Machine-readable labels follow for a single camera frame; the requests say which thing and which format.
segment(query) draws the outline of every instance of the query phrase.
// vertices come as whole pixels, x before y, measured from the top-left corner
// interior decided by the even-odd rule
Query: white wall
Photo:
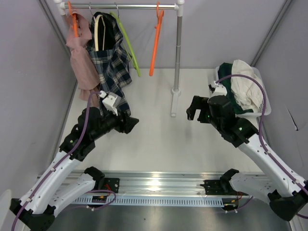
[[[307,11],[306,0],[294,1],[257,64],[272,108],[272,113],[265,119],[270,144],[290,167],[306,179],[308,179]],[[308,205],[301,214],[308,216]],[[305,222],[304,230],[307,230],[308,222]]]
[[[37,1],[1,1],[0,30],[0,194],[19,198],[51,160],[75,77]]]
[[[67,29],[53,0],[46,0],[63,34]],[[89,0],[73,0],[84,3]],[[92,3],[114,3],[91,0]],[[118,0],[117,3],[156,3],[155,0]],[[161,0],[160,3],[174,3]],[[184,4],[181,67],[213,68],[222,62],[242,59],[252,62],[284,0],[186,0]],[[89,10],[80,10],[89,20]],[[157,24],[155,10],[120,10],[140,67],[149,67]],[[157,67],[174,67],[176,12],[166,10],[163,19]]]

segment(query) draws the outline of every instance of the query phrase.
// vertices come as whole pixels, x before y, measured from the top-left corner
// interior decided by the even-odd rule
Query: laundry basket
[[[261,74],[259,72],[259,70],[255,67],[252,67],[252,69],[254,70],[254,73],[261,79],[262,83],[263,83],[263,80],[262,80],[262,77],[261,77]],[[216,80],[219,80],[219,77],[218,77],[218,70],[219,70],[219,66],[216,67]],[[265,113],[264,115],[269,115],[271,113],[271,107],[270,107],[270,103],[269,103],[269,98],[268,98],[268,94],[266,93],[266,90],[265,90],[265,86],[264,86],[264,83],[263,83],[263,89],[265,91],[265,95],[266,95],[266,108],[265,108]],[[259,107],[259,111],[258,112],[246,112],[244,114],[240,114],[240,115],[237,115],[239,117],[242,117],[242,116],[254,116],[254,117],[258,117],[258,116],[261,116],[262,114],[262,110],[263,110],[263,106],[264,106],[264,101],[262,102],[262,104],[260,105]]]

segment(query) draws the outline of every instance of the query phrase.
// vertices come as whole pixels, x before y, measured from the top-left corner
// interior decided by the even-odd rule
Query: clothing rack
[[[53,0],[56,3],[60,15],[66,14],[68,9],[67,2],[62,0]],[[177,0],[174,4],[159,4],[159,9],[162,10],[175,10],[177,11],[177,45],[176,45],[176,58],[175,58],[175,76],[174,85],[171,89],[172,104],[171,104],[171,116],[176,117],[178,108],[178,99],[181,94],[179,88],[180,82],[180,52],[181,52],[181,35],[182,35],[182,17],[185,0]],[[100,3],[71,3],[74,9],[135,9],[135,10],[156,10],[157,4],[100,4]]]

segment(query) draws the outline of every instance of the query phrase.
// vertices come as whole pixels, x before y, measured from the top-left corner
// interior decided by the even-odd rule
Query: hanging clothes
[[[100,44],[103,44],[104,38],[104,51],[95,50],[95,23],[99,15],[103,16],[104,23],[98,21],[98,44],[99,48],[103,47]],[[101,90],[107,93],[113,92],[120,96],[121,101],[118,108],[130,115],[129,105],[122,91],[122,87],[132,82],[129,74],[129,57],[121,47],[123,35],[117,26],[116,20],[107,13],[96,12],[92,18],[90,31],[92,40],[88,42],[87,50],[99,74]]]
[[[85,49],[88,41],[92,39],[89,23],[82,15],[76,15],[78,18],[78,37],[76,37],[73,27],[70,26],[66,45],[71,51],[71,65],[78,80],[79,97],[87,101],[91,92],[99,91],[100,79],[92,59]],[[68,16],[68,20],[72,22],[72,17]],[[92,96],[91,105],[99,106],[99,100],[96,95]]]
[[[128,50],[125,47],[125,44],[123,43],[124,49],[125,49],[126,53],[128,54],[129,59],[133,63],[133,66],[136,69],[138,76],[141,77],[141,72],[140,72],[139,65],[138,65],[138,62],[137,62],[137,59],[136,59],[136,56],[135,56],[135,52],[134,52],[133,47],[132,47],[132,45],[130,43],[128,35],[127,35],[127,33],[126,33],[125,29],[124,29],[124,26],[121,23],[120,18],[114,12],[111,11],[110,15],[116,19],[116,21],[117,21],[117,23],[118,23],[118,25],[119,25],[119,27],[120,27],[123,35],[124,35],[124,38],[126,40],[126,43],[128,45],[129,51],[130,51],[130,54],[128,53]]]

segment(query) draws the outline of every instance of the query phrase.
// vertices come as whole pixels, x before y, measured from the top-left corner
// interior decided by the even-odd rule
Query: pole base
[[[181,89],[178,90],[171,90],[172,92],[172,103],[171,103],[171,117],[177,116],[177,110],[178,110],[178,99],[181,95]]]

